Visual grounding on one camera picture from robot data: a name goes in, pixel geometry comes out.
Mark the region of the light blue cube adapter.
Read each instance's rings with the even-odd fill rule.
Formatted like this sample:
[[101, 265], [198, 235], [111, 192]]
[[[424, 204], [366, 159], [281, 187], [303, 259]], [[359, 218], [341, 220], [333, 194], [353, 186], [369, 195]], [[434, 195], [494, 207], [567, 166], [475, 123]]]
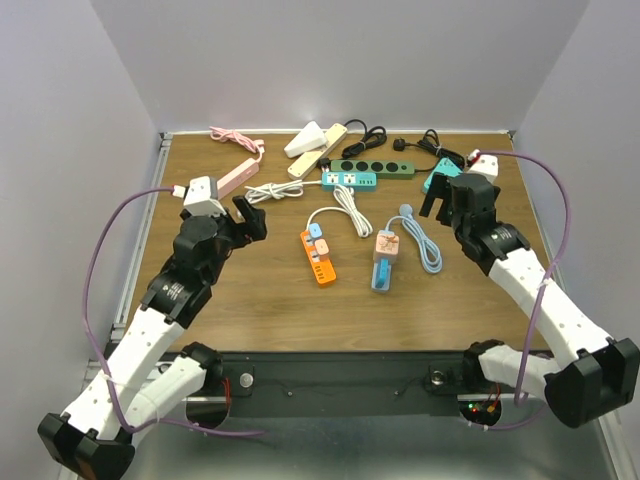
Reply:
[[309, 236], [312, 239], [319, 239], [323, 237], [323, 232], [322, 229], [320, 227], [320, 225], [316, 222], [311, 223], [308, 228], [307, 231], [309, 233]]

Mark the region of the orange power strip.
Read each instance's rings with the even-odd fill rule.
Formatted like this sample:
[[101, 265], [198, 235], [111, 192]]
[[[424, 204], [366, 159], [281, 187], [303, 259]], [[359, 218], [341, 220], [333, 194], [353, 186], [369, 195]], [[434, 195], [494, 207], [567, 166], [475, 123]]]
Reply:
[[326, 256], [317, 254], [314, 248], [314, 242], [317, 239], [312, 239], [307, 230], [300, 234], [300, 239], [316, 283], [320, 287], [327, 287], [334, 283], [337, 275], [329, 254]]

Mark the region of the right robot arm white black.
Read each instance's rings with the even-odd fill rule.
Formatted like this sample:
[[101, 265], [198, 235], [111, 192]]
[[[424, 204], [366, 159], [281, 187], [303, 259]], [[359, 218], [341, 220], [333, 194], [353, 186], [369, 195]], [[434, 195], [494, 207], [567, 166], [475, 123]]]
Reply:
[[436, 174], [420, 214], [442, 202], [436, 219], [452, 228], [465, 256], [501, 287], [530, 319], [551, 355], [515, 350], [491, 339], [463, 354], [460, 378], [472, 390], [491, 383], [546, 403], [565, 426], [577, 428], [629, 404], [639, 373], [639, 348], [614, 339], [591, 321], [550, 278], [525, 236], [497, 218], [499, 187], [477, 173]]

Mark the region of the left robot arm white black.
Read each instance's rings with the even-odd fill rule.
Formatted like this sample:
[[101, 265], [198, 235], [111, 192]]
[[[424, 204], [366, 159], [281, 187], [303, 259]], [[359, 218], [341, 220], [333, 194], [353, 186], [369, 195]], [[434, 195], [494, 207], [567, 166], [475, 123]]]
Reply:
[[101, 369], [62, 413], [47, 414], [38, 434], [51, 457], [83, 479], [119, 479], [147, 431], [170, 423], [169, 413], [192, 393], [231, 393], [222, 355], [194, 342], [157, 379], [148, 378], [167, 349], [212, 297], [231, 253], [267, 236], [264, 210], [243, 196], [233, 203], [236, 221], [213, 204], [204, 214], [189, 209], [173, 241], [173, 253], [150, 282], [126, 334]]

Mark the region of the teal triangular power socket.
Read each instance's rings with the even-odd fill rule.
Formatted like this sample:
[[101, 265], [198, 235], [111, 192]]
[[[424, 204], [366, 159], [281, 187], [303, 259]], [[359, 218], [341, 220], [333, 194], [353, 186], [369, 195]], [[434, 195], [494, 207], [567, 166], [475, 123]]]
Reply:
[[437, 163], [437, 165], [434, 167], [434, 169], [431, 171], [429, 176], [424, 181], [422, 186], [422, 192], [424, 194], [428, 192], [431, 182], [436, 174], [441, 174], [448, 177], [456, 177], [460, 175], [462, 172], [463, 170], [451, 159], [443, 158]]

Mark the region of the pink power strip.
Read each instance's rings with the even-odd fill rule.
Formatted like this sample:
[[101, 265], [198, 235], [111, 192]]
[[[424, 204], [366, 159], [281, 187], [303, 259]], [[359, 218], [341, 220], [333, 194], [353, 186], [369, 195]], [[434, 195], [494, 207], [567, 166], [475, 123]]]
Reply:
[[240, 187], [243, 183], [254, 176], [259, 169], [260, 164], [257, 160], [247, 159], [229, 173], [218, 179], [218, 199], [222, 200], [224, 197], [232, 193], [236, 188]]

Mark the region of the dark green power strip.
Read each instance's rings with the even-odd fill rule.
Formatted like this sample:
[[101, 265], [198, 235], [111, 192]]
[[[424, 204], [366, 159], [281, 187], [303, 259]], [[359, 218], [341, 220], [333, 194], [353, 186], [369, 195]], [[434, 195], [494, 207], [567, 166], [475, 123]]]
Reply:
[[373, 173], [379, 179], [409, 180], [416, 174], [413, 163], [391, 160], [331, 160], [329, 167], [334, 172]]

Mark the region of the pink cube adapter with deer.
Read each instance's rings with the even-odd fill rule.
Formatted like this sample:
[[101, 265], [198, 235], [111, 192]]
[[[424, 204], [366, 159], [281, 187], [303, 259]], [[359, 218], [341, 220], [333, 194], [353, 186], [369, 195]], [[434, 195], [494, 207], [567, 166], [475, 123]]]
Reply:
[[399, 246], [398, 235], [391, 230], [379, 230], [374, 242], [374, 261], [387, 260], [390, 264], [394, 264], [399, 253]]

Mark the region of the teal power strip with USB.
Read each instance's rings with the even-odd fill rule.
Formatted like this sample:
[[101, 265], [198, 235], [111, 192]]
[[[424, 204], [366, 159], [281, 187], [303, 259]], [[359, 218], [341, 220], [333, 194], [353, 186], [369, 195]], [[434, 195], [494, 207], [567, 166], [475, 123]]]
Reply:
[[324, 172], [321, 184], [325, 191], [343, 186], [354, 192], [373, 192], [377, 187], [377, 175], [369, 172]]

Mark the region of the white triangular power socket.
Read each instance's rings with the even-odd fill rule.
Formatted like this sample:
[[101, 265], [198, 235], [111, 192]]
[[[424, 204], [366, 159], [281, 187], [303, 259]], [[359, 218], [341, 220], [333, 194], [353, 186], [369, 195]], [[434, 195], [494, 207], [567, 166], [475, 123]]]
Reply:
[[316, 121], [310, 121], [284, 147], [284, 153], [288, 158], [294, 158], [326, 144], [327, 138], [322, 128]]

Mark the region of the light blue power strip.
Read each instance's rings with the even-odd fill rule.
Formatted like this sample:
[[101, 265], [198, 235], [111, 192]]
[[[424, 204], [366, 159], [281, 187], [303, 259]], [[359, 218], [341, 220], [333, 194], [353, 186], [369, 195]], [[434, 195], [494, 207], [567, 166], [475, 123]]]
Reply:
[[382, 258], [374, 262], [372, 278], [371, 278], [371, 290], [377, 293], [386, 293], [390, 288], [392, 263]]

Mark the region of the cream power strip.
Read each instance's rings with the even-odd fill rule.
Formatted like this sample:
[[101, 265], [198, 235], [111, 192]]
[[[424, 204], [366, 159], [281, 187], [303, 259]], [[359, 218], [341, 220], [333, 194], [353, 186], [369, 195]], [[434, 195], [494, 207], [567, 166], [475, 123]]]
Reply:
[[346, 135], [346, 126], [339, 123], [335, 123], [334, 125], [332, 125], [325, 132], [325, 136], [328, 139], [327, 145], [303, 153], [287, 169], [288, 176], [292, 180], [303, 180], [316, 168], [317, 162], [323, 158], [328, 157], [329, 154], [346, 137]]

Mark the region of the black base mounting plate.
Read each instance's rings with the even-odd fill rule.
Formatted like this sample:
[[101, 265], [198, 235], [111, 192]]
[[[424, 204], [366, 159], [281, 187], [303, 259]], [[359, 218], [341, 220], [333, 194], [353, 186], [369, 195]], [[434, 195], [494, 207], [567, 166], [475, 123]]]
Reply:
[[512, 391], [467, 382], [460, 351], [225, 352], [222, 365], [229, 388], [198, 389], [196, 412], [230, 393], [235, 418], [456, 416], [463, 397]]

